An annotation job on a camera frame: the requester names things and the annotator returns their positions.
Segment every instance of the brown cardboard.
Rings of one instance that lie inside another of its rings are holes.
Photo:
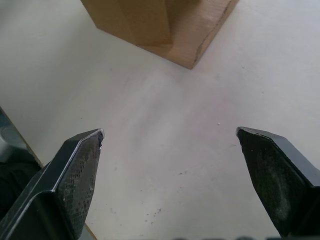
[[[238,0],[82,0],[95,25],[192,69]]]

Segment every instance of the cardboard box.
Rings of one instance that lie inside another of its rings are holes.
[[[192,69],[238,0],[81,0],[97,28]]]

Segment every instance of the white table surface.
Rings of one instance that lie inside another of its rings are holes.
[[[188,70],[96,29],[80,0],[0,0],[0,105],[44,164],[105,130],[86,219],[99,240],[262,240],[277,231],[236,127],[320,168],[319,23],[319,0],[240,0]]]

